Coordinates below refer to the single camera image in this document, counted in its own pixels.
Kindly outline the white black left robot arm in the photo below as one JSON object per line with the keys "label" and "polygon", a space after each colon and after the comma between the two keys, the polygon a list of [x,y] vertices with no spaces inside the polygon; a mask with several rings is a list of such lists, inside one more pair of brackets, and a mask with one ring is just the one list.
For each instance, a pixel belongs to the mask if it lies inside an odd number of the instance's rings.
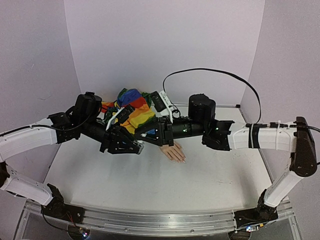
{"label": "white black left robot arm", "polygon": [[75,105],[65,112],[51,114],[36,123],[1,133],[1,190],[47,206],[56,218],[64,218],[68,208],[59,190],[51,184],[44,185],[19,174],[8,166],[6,160],[42,146],[77,140],[81,135],[99,142],[102,153],[139,155],[144,145],[121,126],[135,109],[130,105],[123,107],[108,123],[104,123],[98,118],[102,108],[102,99],[93,92],[86,92],[80,94]]}

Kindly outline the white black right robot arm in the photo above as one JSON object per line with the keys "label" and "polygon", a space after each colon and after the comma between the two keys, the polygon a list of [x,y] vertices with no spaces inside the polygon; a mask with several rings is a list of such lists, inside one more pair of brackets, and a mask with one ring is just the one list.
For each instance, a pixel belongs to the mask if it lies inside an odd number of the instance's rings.
{"label": "white black right robot arm", "polygon": [[202,144],[217,151],[269,149],[290,154],[283,174],[265,189],[255,208],[238,210],[234,218],[239,227],[262,224],[278,218],[277,207],[303,178],[318,168],[316,147],[304,117],[294,122],[240,123],[215,118],[216,103],[204,94],[189,97],[188,116],[170,119],[161,116],[138,127],[137,140],[171,146],[175,139],[202,137]]}

